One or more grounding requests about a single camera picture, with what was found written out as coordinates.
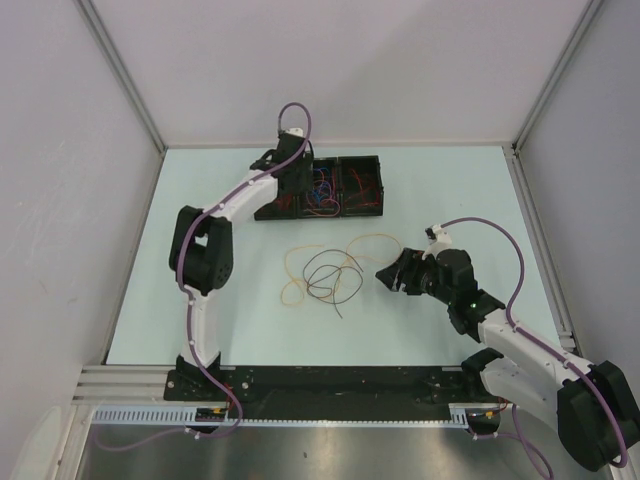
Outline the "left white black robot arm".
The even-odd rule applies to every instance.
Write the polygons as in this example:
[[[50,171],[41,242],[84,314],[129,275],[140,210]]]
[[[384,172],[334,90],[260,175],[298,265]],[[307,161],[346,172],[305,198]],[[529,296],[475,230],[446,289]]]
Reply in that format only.
[[[203,208],[187,205],[177,215],[169,267],[187,295],[187,335],[179,360],[194,367],[185,385],[199,399],[214,397],[221,387],[220,374],[210,368],[221,353],[213,301],[233,272],[234,230],[276,198],[309,189],[313,160],[303,130],[283,130],[277,146],[253,162],[220,201]]]

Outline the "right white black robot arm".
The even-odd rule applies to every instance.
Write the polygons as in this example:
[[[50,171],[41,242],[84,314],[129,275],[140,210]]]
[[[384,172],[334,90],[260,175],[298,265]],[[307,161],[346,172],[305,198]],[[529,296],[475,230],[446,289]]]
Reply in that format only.
[[[461,376],[469,399],[511,401],[555,431],[589,471],[624,466],[639,442],[639,407],[619,367],[580,358],[509,317],[506,305],[479,287],[463,250],[406,248],[375,276],[390,291],[442,302],[455,330],[483,345]]]

